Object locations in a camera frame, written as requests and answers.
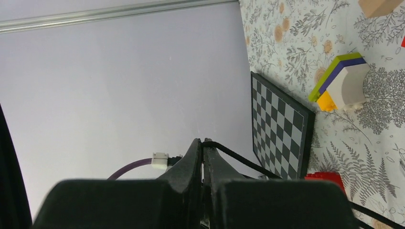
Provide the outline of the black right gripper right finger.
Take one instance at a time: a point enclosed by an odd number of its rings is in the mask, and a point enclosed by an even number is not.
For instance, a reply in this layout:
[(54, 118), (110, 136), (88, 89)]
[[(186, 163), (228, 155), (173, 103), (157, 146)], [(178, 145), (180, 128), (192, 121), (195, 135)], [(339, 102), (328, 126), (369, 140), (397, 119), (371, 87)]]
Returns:
[(355, 229), (357, 220), (341, 188), (324, 180), (248, 179), (220, 152), (223, 145), (202, 144), (204, 185), (213, 229)]

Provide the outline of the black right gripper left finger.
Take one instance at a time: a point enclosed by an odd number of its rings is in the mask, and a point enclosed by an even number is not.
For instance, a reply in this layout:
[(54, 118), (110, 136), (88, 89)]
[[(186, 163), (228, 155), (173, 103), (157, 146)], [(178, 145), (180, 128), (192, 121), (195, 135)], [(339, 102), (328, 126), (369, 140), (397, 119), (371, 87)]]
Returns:
[(156, 179), (71, 179), (45, 198), (35, 229), (198, 229), (201, 221), (200, 139)]

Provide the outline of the black shoelace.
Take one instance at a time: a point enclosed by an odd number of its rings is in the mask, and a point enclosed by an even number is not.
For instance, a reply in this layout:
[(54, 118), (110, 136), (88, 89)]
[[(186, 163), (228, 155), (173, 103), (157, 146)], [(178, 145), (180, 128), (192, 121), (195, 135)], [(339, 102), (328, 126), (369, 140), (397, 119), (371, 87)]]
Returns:
[[(202, 147), (213, 147), (213, 148), (217, 148), (220, 151), (224, 152), (225, 154), (229, 155), (230, 157), (236, 159), (237, 161), (241, 162), (242, 164), (252, 168), (253, 170), (256, 170), (268, 177), (272, 177), (272, 178), (279, 178), (277, 177), (275, 174), (271, 173), (269, 170), (266, 170), (258, 165), (256, 165), (255, 163), (249, 161), (248, 159), (242, 157), (241, 155), (237, 154), (236, 152), (232, 151), (231, 149), (225, 147), (224, 145), (218, 143), (218, 142), (213, 142), (213, 141), (208, 141), (208, 142), (203, 142), (202, 143)], [(358, 205), (356, 203), (353, 203), (351, 201), (349, 201), (351, 208), (354, 210), (357, 210), (365, 215), (368, 215), (369, 217), (378, 220), (379, 222), (382, 222), (394, 229), (404, 229), (404, 226), (401, 226), (400, 224), (370, 210), (367, 209), (361, 205)]]

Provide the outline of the black sneaker shoe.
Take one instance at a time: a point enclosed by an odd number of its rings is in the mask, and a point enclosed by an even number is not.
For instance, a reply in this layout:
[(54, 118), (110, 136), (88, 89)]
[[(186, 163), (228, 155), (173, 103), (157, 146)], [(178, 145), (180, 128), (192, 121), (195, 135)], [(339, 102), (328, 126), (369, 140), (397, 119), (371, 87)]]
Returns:
[(32, 227), (27, 193), (3, 111), (0, 112), (0, 227)]

